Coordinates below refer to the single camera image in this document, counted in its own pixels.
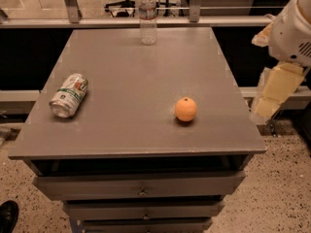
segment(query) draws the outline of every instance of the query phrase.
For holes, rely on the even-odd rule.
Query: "desk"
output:
[[[202,232],[264,153],[213,31],[157,33],[143,46],[138,29],[75,30],[10,153],[86,232]],[[76,72],[88,95],[55,117],[48,103]],[[173,116],[183,96],[190,124]]]

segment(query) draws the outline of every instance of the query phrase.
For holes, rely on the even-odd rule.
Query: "white robot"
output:
[[[272,70],[262,72],[252,104],[250,119],[266,124],[311,68],[311,0],[291,0],[252,43],[268,46],[269,54],[280,61]]]

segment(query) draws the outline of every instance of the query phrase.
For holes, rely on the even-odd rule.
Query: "desk leg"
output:
[[[76,220],[74,220],[73,218],[69,217],[69,222],[70,222],[71,232],[72,233],[83,233],[84,232],[82,226],[79,225]]]

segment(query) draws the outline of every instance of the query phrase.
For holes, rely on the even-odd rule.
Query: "drawer knob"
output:
[[[140,192],[138,192],[138,195],[141,197],[147,196],[148,192],[145,190],[144,187],[141,188]]]
[[[149,215],[148,215],[148,214],[144,214],[144,216],[143,216],[143,220],[150,220]]]

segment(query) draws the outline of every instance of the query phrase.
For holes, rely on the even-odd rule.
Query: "speckled floor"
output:
[[[18,202],[17,233],[71,232],[61,203],[51,202],[31,184],[34,175],[23,162],[7,157],[21,126],[14,126],[0,148],[0,203]],[[278,138],[267,127],[259,128],[266,154],[251,160],[247,178],[225,198],[225,208],[206,233],[311,232],[311,149],[290,119],[279,119],[276,129]]]

